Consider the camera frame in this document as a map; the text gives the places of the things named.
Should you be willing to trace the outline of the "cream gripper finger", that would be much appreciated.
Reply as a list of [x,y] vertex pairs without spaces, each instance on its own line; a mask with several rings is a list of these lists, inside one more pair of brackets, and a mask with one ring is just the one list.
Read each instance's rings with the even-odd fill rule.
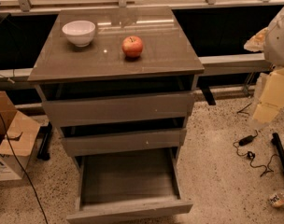
[[267,31],[268,31],[267,27],[259,31],[256,35],[254,35],[251,39],[249,39],[245,43],[244,49],[252,52],[263,51],[264,40]]
[[261,73],[257,79],[253,107],[248,120],[252,129],[267,126],[284,107],[284,67],[269,75]]

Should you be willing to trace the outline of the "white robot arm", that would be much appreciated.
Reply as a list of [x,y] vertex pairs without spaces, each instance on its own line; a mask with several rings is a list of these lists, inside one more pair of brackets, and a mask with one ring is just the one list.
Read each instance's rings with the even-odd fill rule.
[[261,51],[265,60],[274,66],[269,75],[259,76],[255,86],[249,125],[260,130],[284,107],[284,7],[266,28],[246,42],[244,49]]

